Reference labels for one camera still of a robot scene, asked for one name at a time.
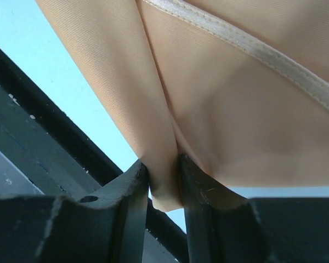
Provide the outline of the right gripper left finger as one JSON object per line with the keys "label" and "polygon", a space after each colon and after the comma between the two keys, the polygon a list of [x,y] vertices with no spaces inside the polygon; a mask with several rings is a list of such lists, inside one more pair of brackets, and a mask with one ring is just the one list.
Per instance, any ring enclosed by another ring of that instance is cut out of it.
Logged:
{"label": "right gripper left finger", "polygon": [[80,201],[0,195],[0,262],[141,262],[148,181],[137,161]]}

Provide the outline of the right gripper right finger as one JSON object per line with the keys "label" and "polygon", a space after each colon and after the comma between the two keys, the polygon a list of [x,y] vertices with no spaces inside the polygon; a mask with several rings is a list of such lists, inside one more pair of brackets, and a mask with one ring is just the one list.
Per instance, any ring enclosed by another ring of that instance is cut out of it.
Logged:
{"label": "right gripper right finger", "polygon": [[191,262],[329,262],[329,198],[244,198],[180,157]]}

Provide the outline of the orange cloth napkin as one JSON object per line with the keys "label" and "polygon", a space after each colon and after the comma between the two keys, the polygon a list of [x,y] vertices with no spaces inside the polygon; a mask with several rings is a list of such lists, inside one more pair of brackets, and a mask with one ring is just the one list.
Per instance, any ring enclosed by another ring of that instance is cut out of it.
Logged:
{"label": "orange cloth napkin", "polygon": [[329,186],[329,1],[38,1],[136,155],[230,187]]}

